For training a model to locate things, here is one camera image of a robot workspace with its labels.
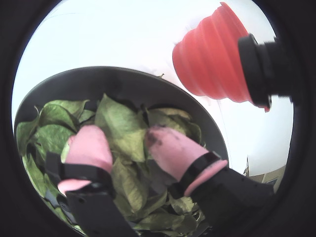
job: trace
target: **finger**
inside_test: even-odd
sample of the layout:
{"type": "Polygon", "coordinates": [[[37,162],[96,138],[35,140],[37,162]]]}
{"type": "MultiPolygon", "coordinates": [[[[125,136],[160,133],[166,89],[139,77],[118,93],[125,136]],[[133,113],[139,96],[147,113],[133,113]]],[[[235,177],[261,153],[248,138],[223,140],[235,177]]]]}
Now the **finger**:
{"type": "MultiPolygon", "coordinates": [[[[168,127],[154,126],[145,136],[145,143],[157,164],[180,181],[189,166],[208,150],[182,133],[168,127]]],[[[227,160],[219,160],[206,168],[186,189],[189,196],[200,184],[209,180],[227,165],[227,160]]]]}
{"type": "MultiPolygon", "coordinates": [[[[84,126],[76,136],[68,139],[70,146],[65,163],[87,164],[106,170],[112,170],[113,158],[104,132],[97,126],[84,126]]],[[[65,195],[66,191],[77,190],[90,181],[69,179],[58,184],[58,189],[65,195]]]]}

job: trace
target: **black bowl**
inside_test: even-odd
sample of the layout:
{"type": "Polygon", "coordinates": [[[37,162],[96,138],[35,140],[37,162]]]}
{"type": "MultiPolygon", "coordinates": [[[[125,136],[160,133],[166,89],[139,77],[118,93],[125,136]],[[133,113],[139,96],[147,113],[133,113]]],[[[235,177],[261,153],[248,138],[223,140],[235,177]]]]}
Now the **black bowl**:
{"type": "MultiPolygon", "coordinates": [[[[215,151],[222,159],[228,154],[222,134],[213,118],[192,96],[175,85],[147,73],[115,67],[86,67],[56,74],[35,86],[23,99],[14,122],[32,121],[36,116],[34,105],[39,109],[52,100],[89,99],[86,108],[96,110],[96,101],[106,93],[120,102],[131,102],[140,108],[173,107],[188,112],[202,131],[206,148],[215,151]]],[[[194,236],[200,235],[207,223],[200,225],[194,236]]]]}

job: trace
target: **red silicone funnel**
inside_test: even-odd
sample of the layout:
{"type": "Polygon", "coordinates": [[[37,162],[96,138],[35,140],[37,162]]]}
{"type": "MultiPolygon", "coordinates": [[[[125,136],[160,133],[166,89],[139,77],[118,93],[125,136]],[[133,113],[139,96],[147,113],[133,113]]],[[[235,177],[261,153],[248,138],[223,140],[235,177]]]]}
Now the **red silicone funnel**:
{"type": "Polygon", "coordinates": [[[238,17],[221,2],[173,49],[173,65],[181,83],[195,95],[252,102],[238,52],[238,39],[247,35],[238,17]]]}

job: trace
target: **white wall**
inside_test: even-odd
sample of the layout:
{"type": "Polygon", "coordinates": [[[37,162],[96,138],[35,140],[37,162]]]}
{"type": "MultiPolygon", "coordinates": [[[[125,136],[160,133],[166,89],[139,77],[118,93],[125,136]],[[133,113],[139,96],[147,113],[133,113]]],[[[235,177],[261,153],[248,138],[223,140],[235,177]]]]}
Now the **white wall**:
{"type": "MultiPolygon", "coordinates": [[[[254,3],[226,2],[258,42],[273,39],[272,28],[254,3]]],[[[36,30],[21,59],[13,89],[12,122],[22,99],[35,85],[78,67],[106,65],[156,76],[164,73],[166,80],[185,89],[172,65],[174,44],[219,6],[214,0],[67,0],[59,4],[36,30]]],[[[286,162],[293,113],[288,100],[278,103],[274,99],[274,112],[265,114],[248,102],[196,98],[222,131],[233,169],[243,173],[247,156],[250,175],[278,169],[286,162]],[[288,115],[282,116],[286,122],[275,125],[281,115],[288,115]],[[276,141],[282,145],[274,146],[276,141]]]]}

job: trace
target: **pile of leaves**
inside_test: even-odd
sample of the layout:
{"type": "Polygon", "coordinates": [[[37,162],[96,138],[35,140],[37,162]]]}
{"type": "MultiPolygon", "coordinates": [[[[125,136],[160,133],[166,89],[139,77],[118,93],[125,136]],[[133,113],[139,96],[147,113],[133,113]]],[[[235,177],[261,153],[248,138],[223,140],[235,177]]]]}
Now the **pile of leaves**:
{"type": "MultiPolygon", "coordinates": [[[[144,136],[149,126],[160,124],[201,144],[201,130],[192,122],[192,117],[174,108],[132,109],[106,94],[97,102],[96,111],[85,109],[87,102],[51,101],[40,110],[36,108],[38,113],[33,121],[17,125],[19,154],[38,194],[56,215],[72,225],[62,209],[54,208],[45,198],[47,191],[55,197],[62,195],[45,174],[46,153],[60,154],[61,161],[65,162],[68,138],[81,127],[95,124],[105,132],[113,154],[111,176],[117,194],[114,202],[131,226],[140,235],[147,231],[170,237],[191,235],[204,220],[204,215],[191,198],[174,199],[166,188],[167,182],[162,181],[160,188],[153,187],[160,180],[157,174],[170,182],[172,178],[154,168],[155,162],[144,146],[144,136]]],[[[72,226],[82,232],[79,226],[72,226]]]]}

